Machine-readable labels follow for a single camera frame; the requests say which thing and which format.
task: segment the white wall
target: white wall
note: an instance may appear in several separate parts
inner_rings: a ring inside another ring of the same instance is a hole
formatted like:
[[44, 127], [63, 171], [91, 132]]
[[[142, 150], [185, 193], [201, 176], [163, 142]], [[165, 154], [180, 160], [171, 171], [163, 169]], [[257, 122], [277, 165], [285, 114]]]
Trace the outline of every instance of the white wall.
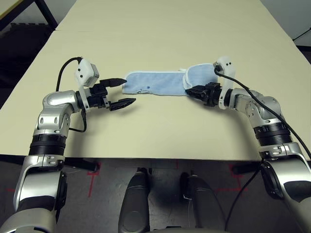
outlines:
[[[311, 0], [261, 0], [261, 2], [290, 38], [296, 38], [311, 27]], [[311, 46], [311, 31], [295, 40], [295, 44]]]

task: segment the red tape marking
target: red tape marking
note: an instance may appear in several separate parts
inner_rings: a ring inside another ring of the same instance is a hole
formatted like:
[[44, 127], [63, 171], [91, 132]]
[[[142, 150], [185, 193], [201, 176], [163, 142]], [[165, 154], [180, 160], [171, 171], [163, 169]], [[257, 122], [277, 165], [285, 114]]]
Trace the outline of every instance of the red tape marking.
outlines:
[[96, 172], [88, 171], [88, 172], [87, 172], [87, 175], [92, 177], [92, 178], [91, 178], [91, 184], [90, 184], [89, 190], [88, 190], [88, 196], [87, 196], [88, 198], [90, 198], [90, 197], [92, 196], [94, 177], [95, 177], [95, 176], [99, 176], [99, 171], [100, 171], [100, 169], [101, 169], [101, 165], [102, 165], [102, 163], [98, 163], [98, 167], [99, 167], [99, 168], [98, 168], [98, 171], [96, 171]]
[[5, 190], [7, 192], [10, 192], [10, 193], [14, 193], [15, 192], [15, 189], [13, 189], [13, 188], [6, 188]]
[[238, 175], [234, 174], [233, 171], [232, 171], [232, 168], [233, 168], [233, 164], [229, 164], [230, 175], [231, 175], [232, 178], [237, 179], [238, 187], [237, 188], [217, 188], [215, 190], [215, 192], [220, 192], [220, 191], [221, 192], [240, 192], [240, 190], [242, 189], [240, 178], [242, 178], [243, 175], [241, 175], [241, 174], [238, 174]]

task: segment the black cable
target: black cable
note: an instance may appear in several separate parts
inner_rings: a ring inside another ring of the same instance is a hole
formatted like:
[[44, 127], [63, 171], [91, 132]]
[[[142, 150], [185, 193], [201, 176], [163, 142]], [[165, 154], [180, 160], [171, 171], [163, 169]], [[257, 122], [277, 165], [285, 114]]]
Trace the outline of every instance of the black cable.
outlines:
[[281, 121], [293, 133], [293, 135], [298, 139], [298, 141], [300, 142], [300, 144], [305, 149], [306, 153], [308, 154], [308, 156], [311, 159], [311, 153], [310, 153], [308, 147], [302, 141], [302, 139], [298, 136], [298, 134], [295, 132], [295, 130], [293, 130], [293, 128], [285, 121], [285, 119], [283, 117], [281, 117], [279, 114], [277, 114], [272, 109], [270, 109], [266, 105], [264, 105], [261, 101], [259, 101], [259, 99], [257, 99], [253, 95], [253, 93], [249, 90], [249, 88], [247, 86], [245, 86], [244, 84], [242, 84], [241, 82], [239, 82], [238, 80], [236, 80], [234, 78], [231, 78], [229, 76], [226, 76], [224, 74], [219, 73], [216, 68], [214, 69], [214, 72], [215, 72], [216, 75], [224, 77], [224, 78], [229, 79], [229, 80], [232, 80], [235, 83], [237, 83], [238, 85], [240, 85], [241, 87], [243, 87], [246, 90], [246, 92], [254, 99], [254, 101], [256, 101], [261, 107], [263, 107], [265, 110], [267, 110], [268, 112], [272, 113], [277, 119], [279, 119], [279, 121]]
[[83, 120], [83, 124], [84, 124], [83, 130], [77, 130], [77, 129], [74, 129], [74, 128], [69, 128], [69, 130], [76, 131], [76, 132], [79, 132], [79, 133], [84, 133], [86, 131], [86, 109], [85, 108], [83, 108], [81, 110], [81, 116], [82, 116], [82, 120]]
[[56, 91], [59, 91], [59, 85], [60, 85], [60, 80], [62, 78], [62, 74], [63, 74], [63, 71], [65, 69], [65, 67], [72, 61], [78, 61], [78, 63], [80, 63], [82, 60], [82, 57], [73, 57], [73, 58], [70, 58], [68, 61], [66, 61], [63, 66], [60, 68], [60, 71], [59, 71], [59, 74], [58, 74], [58, 79], [57, 79], [57, 84], [56, 84]]
[[299, 36], [297, 36], [295, 39], [293, 39], [293, 41], [295, 41], [296, 39], [298, 39], [299, 37], [303, 36], [304, 34], [306, 34], [309, 31], [311, 31], [311, 28], [309, 28], [309, 30], [306, 30], [304, 33], [302, 33]]
[[[60, 81], [62, 79], [62, 74], [63, 74], [63, 71], [64, 71], [65, 67], [72, 61], [78, 61], [78, 63], [80, 63], [81, 60], [82, 60], [82, 57], [73, 57], [73, 58], [70, 58], [68, 61], [66, 61], [63, 64], [63, 66], [61, 67], [61, 69], [59, 71], [59, 74], [58, 74], [58, 79], [57, 79], [57, 84], [56, 84], [56, 91], [59, 91], [59, 85], [60, 85]], [[76, 131], [76, 132], [79, 132], [79, 133], [84, 133], [86, 131], [86, 110], [85, 110], [84, 107], [81, 110], [81, 116], [82, 116], [82, 120], [83, 120], [83, 124], [84, 124], [83, 130], [78, 130], [78, 129], [74, 129], [74, 128], [69, 128], [69, 130]]]
[[257, 174], [260, 172], [260, 166], [261, 164], [263, 163], [263, 159], [261, 160], [261, 163], [260, 165], [258, 166], [257, 170], [254, 172], [254, 174], [252, 175], [251, 178], [249, 178], [249, 180], [245, 183], [245, 185], [241, 188], [241, 190], [239, 191], [239, 193], [237, 194], [237, 196], [235, 197], [232, 205], [231, 205], [231, 208], [230, 208], [230, 211], [229, 211], [229, 214], [228, 214], [228, 217], [225, 221], [225, 231], [227, 231], [227, 228], [228, 228], [228, 223], [229, 223], [229, 220], [230, 220], [230, 217], [231, 217], [231, 214], [233, 212], [233, 208], [235, 206], [235, 204], [237, 203], [240, 195], [242, 194], [242, 192], [244, 191], [244, 189], [251, 183], [251, 181], [257, 176]]

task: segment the table surface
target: table surface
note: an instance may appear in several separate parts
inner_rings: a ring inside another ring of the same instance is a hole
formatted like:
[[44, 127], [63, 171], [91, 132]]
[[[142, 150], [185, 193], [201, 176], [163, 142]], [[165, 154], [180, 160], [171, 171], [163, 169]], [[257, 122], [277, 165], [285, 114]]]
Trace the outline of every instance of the table surface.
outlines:
[[[63, 63], [78, 55], [97, 66], [100, 79], [178, 70], [229, 55], [236, 78], [275, 97], [311, 145], [311, 66], [259, 0], [78, 0], [0, 110], [1, 154], [28, 154], [44, 96], [55, 90]], [[65, 69], [60, 90], [77, 90], [76, 67]], [[110, 101], [137, 101], [114, 112], [92, 109], [87, 132], [69, 132], [65, 156], [259, 159], [243, 114], [188, 97], [123, 95], [121, 87], [108, 92]], [[72, 115], [71, 127], [82, 127], [80, 114]]]
[[20, 4], [23, 0], [1, 0], [0, 1], [0, 19], [5, 17], [14, 7]]

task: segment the light blue towel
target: light blue towel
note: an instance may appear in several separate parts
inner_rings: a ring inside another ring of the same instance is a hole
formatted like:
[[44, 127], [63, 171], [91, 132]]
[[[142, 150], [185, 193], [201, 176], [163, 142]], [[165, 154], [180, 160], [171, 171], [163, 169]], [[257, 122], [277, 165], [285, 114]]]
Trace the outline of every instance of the light blue towel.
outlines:
[[186, 71], [134, 71], [123, 85], [125, 94], [149, 93], [160, 96], [186, 96], [185, 89], [217, 82], [212, 64], [200, 64]]

